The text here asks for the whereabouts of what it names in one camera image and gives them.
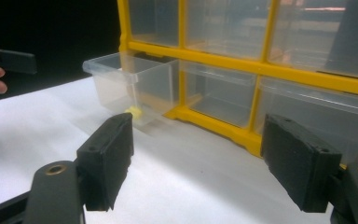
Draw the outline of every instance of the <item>white table surface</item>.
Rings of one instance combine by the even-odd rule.
[[[92,77],[0,101],[0,203],[76,150],[108,118]],[[161,118],[133,129],[135,155],[115,210],[87,223],[330,223],[299,211],[267,165],[195,125]]]

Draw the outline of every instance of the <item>plastic drawer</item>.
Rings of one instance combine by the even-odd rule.
[[[131,36],[161,46],[178,46],[178,0],[129,0]]]
[[[102,105],[115,114],[131,112],[144,125],[177,105],[177,64],[117,53],[85,61],[83,69],[93,75]]]
[[[186,47],[236,58],[261,55],[269,0],[191,0]]]
[[[183,62],[186,104],[190,109],[239,127],[248,124],[255,75]]]
[[[358,95],[326,91],[276,78],[260,80],[255,131],[267,113],[292,119],[343,153],[342,163],[358,161]]]
[[[358,77],[358,1],[281,1],[269,60]]]

